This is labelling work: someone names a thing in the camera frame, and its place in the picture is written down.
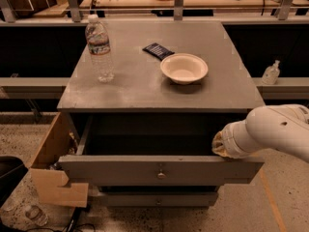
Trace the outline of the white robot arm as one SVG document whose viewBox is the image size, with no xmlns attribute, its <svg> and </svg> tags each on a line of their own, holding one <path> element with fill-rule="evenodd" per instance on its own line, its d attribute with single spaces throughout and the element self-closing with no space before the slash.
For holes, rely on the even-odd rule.
<svg viewBox="0 0 309 232">
<path fill-rule="evenodd" d="M 300 104 L 266 105 L 227 124 L 211 144 L 224 158 L 243 159 L 270 148 L 309 162 L 309 109 Z"/>
</svg>

